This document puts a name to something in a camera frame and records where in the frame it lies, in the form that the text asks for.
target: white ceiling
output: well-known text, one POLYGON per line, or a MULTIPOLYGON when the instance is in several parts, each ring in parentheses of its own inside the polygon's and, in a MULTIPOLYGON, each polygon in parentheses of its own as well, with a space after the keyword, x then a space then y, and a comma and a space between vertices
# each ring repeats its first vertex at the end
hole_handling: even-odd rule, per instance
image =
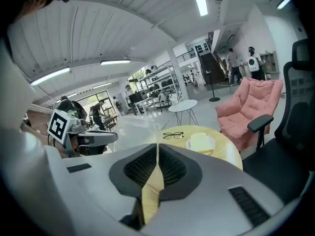
POLYGON ((206 0, 209 14, 200 17, 195 0, 70 0, 24 17, 8 32, 13 57, 27 79, 69 66, 63 74, 34 89, 37 104, 53 104, 63 94, 87 90, 129 77, 168 47, 218 30, 227 34, 246 21, 255 2, 206 0), (104 59, 131 63, 100 66, 104 59))

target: pink armchair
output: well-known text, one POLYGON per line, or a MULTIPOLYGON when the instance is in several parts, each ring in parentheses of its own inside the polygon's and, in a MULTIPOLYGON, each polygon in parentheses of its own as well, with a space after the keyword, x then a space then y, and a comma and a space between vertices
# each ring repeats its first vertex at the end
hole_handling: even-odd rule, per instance
MULTIPOLYGON (((269 117, 270 120, 265 123, 266 125, 273 120, 272 115, 279 102, 282 87, 282 80, 258 81, 245 77, 232 98, 216 106, 222 134, 226 135, 239 151, 257 141, 257 134, 248 128, 252 120, 255 119, 257 124, 259 121, 266 121, 266 117, 267 119, 269 117)), ((263 141, 263 135, 269 134, 270 125, 266 128, 261 127, 264 132, 259 140, 263 141)))

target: armrest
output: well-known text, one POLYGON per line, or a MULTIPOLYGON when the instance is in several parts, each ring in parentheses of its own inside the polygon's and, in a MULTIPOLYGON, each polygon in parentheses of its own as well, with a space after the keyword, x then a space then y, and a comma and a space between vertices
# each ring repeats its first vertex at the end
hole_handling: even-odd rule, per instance
POLYGON ((252 120, 250 123, 248 123, 247 128, 253 132, 256 133, 261 128, 267 126, 269 123, 271 123, 274 120, 273 116, 271 115, 262 115, 254 120, 252 120))
POLYGON ((225 101, 220 105, 216 105, 216 111, 218 118, 223 116, 230 116, 237 112, 240 112, 242 108, 240 98, 233 96, 231 99, 225 101))

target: eyeglasses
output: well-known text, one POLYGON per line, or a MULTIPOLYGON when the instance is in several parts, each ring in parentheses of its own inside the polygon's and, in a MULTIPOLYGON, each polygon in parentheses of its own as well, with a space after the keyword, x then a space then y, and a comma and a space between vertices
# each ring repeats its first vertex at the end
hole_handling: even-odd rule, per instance
POLYGON ((163 139, 171 139, 172 136, 174 136, 175 139, 181 139, 184 137, 183 132, 163 133, 163 135, 163 139))

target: round yellow table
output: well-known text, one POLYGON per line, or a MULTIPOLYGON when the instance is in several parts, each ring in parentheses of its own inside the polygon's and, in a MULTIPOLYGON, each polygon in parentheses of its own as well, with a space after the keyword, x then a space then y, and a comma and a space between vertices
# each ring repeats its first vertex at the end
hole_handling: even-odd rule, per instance
MULTIPOLYGON (((194 133, 199 132, 205 132, 216 141, 216 147, 214 151, 211 153, 211 155, 208 156, 213 156, 225 160, 233 164, 237 168, 243 170, 242 159, 236 146, 226 136, 208 127, 178 126, 168 128, 161 131, 158 143, 170 144, 181 148, 186 148, 186 142, 190 138, 190 136, 194 133), (181 139, 176 139, 173 136, 171 137, 171 139, 163 138, 163 133, 175 133, 179 131, 184 133, 184 137, 181 139)), ((163 175, 157 162, 157 166, 153 170, 146 185, 142 189, 142 206, 146 224, 151 220, 151 218, 158 210, 158 195, 163 188, 163 175)))
POLYGON ((236 146, 220 132, 203 126, 178 126, 161 131, 158 142, 160 144, 170 144, 181 148, 186 148, 186 142, 192 134, 204 132, 216 141, 214 151, 209 155, 224 161, 227 161, 240 170, 243 170, 242 159, 236 146), (170 139, 164 139, 163 133, 183 132, 183 138, 176 139, 172 136, 170 139))

